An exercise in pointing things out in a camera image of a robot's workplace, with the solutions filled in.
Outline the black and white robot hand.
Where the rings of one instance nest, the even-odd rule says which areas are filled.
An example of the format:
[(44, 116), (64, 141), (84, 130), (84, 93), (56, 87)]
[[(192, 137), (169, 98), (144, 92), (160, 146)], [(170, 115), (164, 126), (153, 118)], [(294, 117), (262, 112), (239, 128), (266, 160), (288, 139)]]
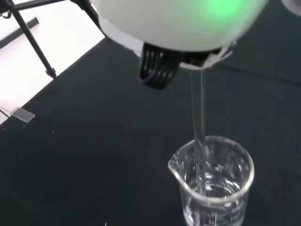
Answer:
[(104, 34), (140, 57), (143, 85), (162, 90), (179, 68), (228, 58), (265, 0), (94, 0)]

